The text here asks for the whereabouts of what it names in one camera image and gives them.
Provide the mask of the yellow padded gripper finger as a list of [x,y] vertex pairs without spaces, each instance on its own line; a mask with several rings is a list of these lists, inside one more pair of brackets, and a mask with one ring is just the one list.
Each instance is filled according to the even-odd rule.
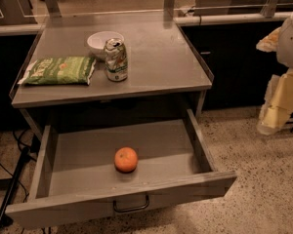
[[261,39],[257,45],[256,49],[262,52],[275,52],[276,47],[278,45],[278,38],[279,38],[279,31],[280,28],[276,28],[274,31],[272,31],[269,35]]
[[293,68],[281,76],[272,76],[264,99],[257,130],[268,136],[280,131],[293,113]]

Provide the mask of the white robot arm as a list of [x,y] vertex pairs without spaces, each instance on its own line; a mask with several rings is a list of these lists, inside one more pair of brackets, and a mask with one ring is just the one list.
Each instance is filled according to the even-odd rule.
[[281,27],[275,29],[256,45],[262,52],[276,52],[276,59],[288,70],[273,75],[268,83],[257,130],[272,135],[282,129],[293,113],[293,12]]

